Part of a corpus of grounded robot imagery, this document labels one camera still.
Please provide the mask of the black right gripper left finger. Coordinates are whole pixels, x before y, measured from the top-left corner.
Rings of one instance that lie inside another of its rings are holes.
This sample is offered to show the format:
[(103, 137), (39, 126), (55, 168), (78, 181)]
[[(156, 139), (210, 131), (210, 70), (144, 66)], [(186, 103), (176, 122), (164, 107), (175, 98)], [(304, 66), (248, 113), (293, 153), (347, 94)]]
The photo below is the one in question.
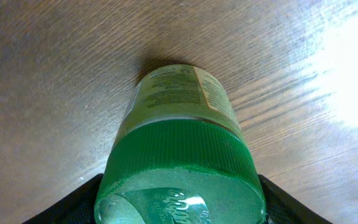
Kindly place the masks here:
[(94, 205), (102, 178), (103, 174), (94, 176), (23, 224), (95, 224)]

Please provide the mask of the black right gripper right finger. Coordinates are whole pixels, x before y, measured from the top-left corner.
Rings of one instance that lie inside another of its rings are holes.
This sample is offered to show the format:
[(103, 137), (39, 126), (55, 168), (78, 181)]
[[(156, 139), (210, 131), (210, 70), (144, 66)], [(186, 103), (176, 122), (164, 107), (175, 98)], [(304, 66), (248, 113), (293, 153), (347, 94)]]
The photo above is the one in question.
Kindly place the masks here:
[(267, 203), (265, 224), (332, 224), (259, 174)]

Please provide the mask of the green lid jar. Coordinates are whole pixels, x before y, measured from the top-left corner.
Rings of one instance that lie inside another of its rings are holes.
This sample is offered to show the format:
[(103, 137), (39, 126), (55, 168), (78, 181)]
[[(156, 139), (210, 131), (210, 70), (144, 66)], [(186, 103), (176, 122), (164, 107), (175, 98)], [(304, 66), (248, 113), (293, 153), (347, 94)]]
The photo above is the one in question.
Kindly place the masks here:
[(267, 204), (227, 93), (192, 65), (137, 85), (94, 206), (97, 223), (263, 223)]

